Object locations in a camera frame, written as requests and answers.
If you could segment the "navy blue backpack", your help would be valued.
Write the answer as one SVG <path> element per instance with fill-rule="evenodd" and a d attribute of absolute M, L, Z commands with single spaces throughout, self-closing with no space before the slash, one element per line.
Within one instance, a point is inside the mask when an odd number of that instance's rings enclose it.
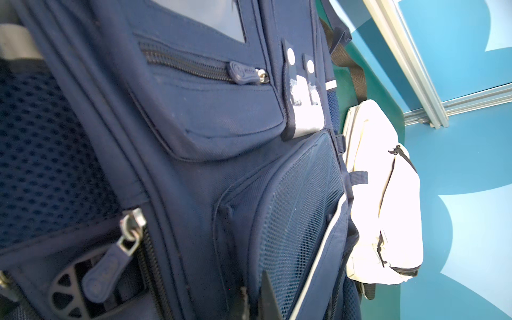
<path fill-rule="evenodd" d="M 1 309 L 60 319 L 53 280 L 101 258 L 105 319 L 360 319 L 359 234 L 314 1 L 2 1 Z"/>

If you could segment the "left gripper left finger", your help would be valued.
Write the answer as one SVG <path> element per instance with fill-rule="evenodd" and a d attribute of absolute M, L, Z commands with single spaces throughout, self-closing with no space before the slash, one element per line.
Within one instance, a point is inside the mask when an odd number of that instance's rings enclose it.
<path fill-rule="evenodd" d="M 81 280 L 100 260 L 100 256 L 80 257 L 69 263 L 56 276 L 49 288 L 52 311 L 60 319 L 105 319 L 120 308 L 120 298 L 113 293 L 103 303 L 89 301 L 82 290 Z"/>

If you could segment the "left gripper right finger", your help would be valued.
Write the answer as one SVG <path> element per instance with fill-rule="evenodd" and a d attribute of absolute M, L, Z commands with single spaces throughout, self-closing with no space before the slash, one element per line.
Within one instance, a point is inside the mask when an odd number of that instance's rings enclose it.
<path fill-rule="evenodd" d="M 282 319 L 270 277 L 263 271 L 261 277 L 261 289 L 257 301 L 257 315 L 251 314 L 249 296 L 246 287 L 240 287 L 233 300 L 234 319 Z"/>

